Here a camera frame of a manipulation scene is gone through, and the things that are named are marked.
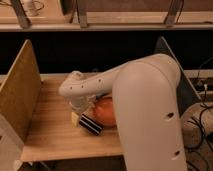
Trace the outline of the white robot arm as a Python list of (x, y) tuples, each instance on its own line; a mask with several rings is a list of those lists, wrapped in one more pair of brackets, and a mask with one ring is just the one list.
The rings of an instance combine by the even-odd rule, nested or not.
[(78, 112), (88, 95), (110, 92), (127, 171), (187, 171), (177, 103), (181, 72), (155, 54), (80, 80), (72, 72), (59, 94)]

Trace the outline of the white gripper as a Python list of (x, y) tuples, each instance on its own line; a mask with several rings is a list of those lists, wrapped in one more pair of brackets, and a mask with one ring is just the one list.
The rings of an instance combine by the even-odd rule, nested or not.
[(73, 112), (82, 114), (93, 107), (95, 101), (96, 99), (94, 97), (80, 97), (71, 100), (69, 104), (71, 105)]

